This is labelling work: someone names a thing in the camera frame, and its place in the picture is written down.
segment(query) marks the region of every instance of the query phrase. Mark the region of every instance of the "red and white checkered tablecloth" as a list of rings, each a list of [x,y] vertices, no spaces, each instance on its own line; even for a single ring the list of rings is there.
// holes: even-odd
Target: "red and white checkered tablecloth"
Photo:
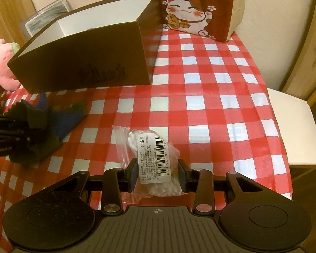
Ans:
[[[103,87],[48,93],[53,106],[86,101],[88,116],[63,146],[39,165],[23,167],[0,157],[0,253],[11,249],[2,230],[4,212],[14,203],[79,170],[92,175],[118,166],[112,126],[152,129],[181,151],[192,168],[215,175],[238,171],[291,197],[284,144],[265,82],[234,34],[227,43],[164,30],[151,86]],[[2,97],[6,110],[38,95],[24,88]],[[145,204],[185,204],[188,195],[146,200]],[[100,193],[91,206],[100,207]],[[216,194],[217,209],[224,206]]]

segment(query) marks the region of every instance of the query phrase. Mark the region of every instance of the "circular pad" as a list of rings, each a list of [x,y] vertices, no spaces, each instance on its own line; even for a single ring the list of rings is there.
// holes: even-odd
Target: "circular pad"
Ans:
[[[285,251],[303,242],[310,233],[307,211],[290,200],[258,202],[250,197],[229,203],[219,224],[235,242],[251,250]]]
[[[38,201],[27,198],[13,205],[3,219],[7,237],[28,251],[57,251],[85,238],[93,228],[95,213],[82,200],[65,194],[47,194],[48,198]]]
[[[277,228],[288,221],[287,213],[275,206],[258,206],[250,210],[250,220],[258,226],[265,228]]]

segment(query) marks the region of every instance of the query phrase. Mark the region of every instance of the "white label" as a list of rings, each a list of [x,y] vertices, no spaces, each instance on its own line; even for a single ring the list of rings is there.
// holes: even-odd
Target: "white label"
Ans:
[[[169,147],[154,133],[143,133],[137,137],[139,180],[141,183],[171,181]]]

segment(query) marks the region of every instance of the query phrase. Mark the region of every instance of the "barcode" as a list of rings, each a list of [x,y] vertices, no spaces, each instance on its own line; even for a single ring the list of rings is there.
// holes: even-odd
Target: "barcode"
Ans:
[[[166,176],[165,153],[163,139],[156,137],[156,151],[158,163],[158,176]]]

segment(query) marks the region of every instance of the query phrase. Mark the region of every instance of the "white chair seat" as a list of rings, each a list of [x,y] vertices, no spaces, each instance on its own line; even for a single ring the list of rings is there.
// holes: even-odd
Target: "white chair seat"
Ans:
[[[289,165],[316,165],[316,124],[306,101],[268,89]]]

